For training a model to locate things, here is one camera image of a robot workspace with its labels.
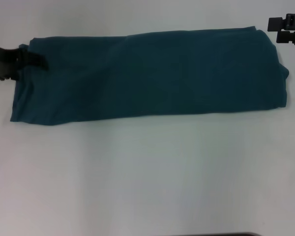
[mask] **folded cloth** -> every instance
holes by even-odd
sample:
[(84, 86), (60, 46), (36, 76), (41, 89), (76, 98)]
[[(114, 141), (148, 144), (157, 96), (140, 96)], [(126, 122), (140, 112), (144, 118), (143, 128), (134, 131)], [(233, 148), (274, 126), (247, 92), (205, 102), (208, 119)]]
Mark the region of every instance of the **folded cloth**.
[(35, 38), (49, 70), (26, 66), (11, 121), (56, 125), (286, 106), (289, 71), (255, 27), (125, 37)]

